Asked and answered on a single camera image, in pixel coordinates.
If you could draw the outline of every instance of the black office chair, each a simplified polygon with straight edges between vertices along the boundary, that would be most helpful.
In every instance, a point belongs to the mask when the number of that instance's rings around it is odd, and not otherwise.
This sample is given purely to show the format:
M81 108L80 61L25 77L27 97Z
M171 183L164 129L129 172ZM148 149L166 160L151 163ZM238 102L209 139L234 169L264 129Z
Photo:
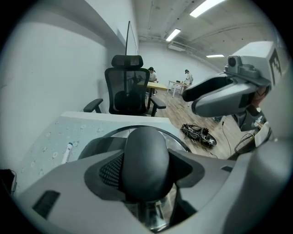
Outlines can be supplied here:
M115 55L112 59L113 68L105 71L109 91L109 112L116 115L146 115L145 94L150 78L149 70L143 66L140 55ZM103 99L90 102L84 112L96 110L101 113L99 104ZM157 109L165 109L166 105L158 98L151 97L154 104L151 116Z

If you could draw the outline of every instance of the fluorescent light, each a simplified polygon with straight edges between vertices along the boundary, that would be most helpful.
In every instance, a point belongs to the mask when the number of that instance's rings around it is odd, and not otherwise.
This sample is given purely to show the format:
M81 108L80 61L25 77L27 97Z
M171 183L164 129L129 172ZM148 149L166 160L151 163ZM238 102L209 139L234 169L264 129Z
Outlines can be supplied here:
M212 8L213 6L223 1L225 0L206 0L199 7L197 7L193 12L191 12L190 15L193 17L197 17L201 15L203 12L207 11L208 9Z
M175 28L175 30L173 31L173 33L171 33L171 35L166 39L167 42L170 42L174 37L176 37L176 35L178 33L180 33L180 29Z
M222 54L207 55L208 58L224 57Z

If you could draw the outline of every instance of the white wall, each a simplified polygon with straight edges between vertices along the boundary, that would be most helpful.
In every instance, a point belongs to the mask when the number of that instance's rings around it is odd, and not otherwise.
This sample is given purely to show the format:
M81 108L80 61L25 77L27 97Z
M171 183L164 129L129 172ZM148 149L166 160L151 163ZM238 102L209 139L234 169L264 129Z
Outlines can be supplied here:
M88 3L82 1L88 9ZM56 2L62 3L63 9L71 3ZM120 33L117 36L126 40L128 20L135 19L134 13L130 16L131 1L120 1L128 10L121 9L119 17L111 12L114 2L91 2L92 8L104 7L104 15L109 14L106 23L116 27ZM82 25L80 16L88 16L83 10L74 20L62 11L35 8L15 28L2 51L0 168L17 170L33 142L63 112L82 111L96 98L104 99L101 109L108 111L104 71L113 55L123 53L125 48L109 44L102 29L94 32L93 27Z
M168 86L168 81L184 81L185 70L188 69L194 76L193 84L203 81L206 77L218 71L205 65L203 62L187 55L168 49L166 44L141 42L139 54L143 59L143 67L153 67L157 73L158 81Z

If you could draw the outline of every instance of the wooden floor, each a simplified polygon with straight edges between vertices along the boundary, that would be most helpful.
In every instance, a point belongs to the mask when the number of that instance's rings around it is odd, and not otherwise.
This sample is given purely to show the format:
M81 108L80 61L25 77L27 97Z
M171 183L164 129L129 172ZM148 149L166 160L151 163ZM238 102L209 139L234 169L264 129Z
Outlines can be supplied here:
M216 138L217 145L208 148L208 150L215 154L219 159L227 159L230 157L230 149L222 130L222 121L224 120L224 132L229 140L232 154L235 152L234 147L240 139L247 133L241 132L232 116L223 117L221 122L216 122L212 118L205 118L195 115L191 106L182 99L179 93L175 93L172 98L172 93L169 91L158 90L156 97L165 102L167 108L158 110L156 117L167 117L171 123L178 129L184 123L195 123L201 127L208 128L211 135ZM190 148L194 154L200 154L208 157L215 157L209 152L205 151L199 143L194 144L189 138L185 138L184 134L180 131L180 139Z

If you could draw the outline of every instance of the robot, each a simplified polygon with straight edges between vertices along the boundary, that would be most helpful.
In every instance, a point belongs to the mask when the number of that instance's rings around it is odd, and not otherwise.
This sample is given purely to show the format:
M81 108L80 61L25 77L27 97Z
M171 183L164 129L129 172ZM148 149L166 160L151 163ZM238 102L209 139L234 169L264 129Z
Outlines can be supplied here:
M256 110L260 99L292 97L279 88L291 79L289 71L282 74L272 42L250 43L228 57L223 73L188 88L183 98L193 102L193 113L232 114L246 131L263 115ZM109 133L92 140L79 160L31 185L18 197L22 212L46 233L243 233L262 219L292 174L289 134L232 161L192 154L160 129L134 128L128 138ZM105 142L108 148L99 147Z

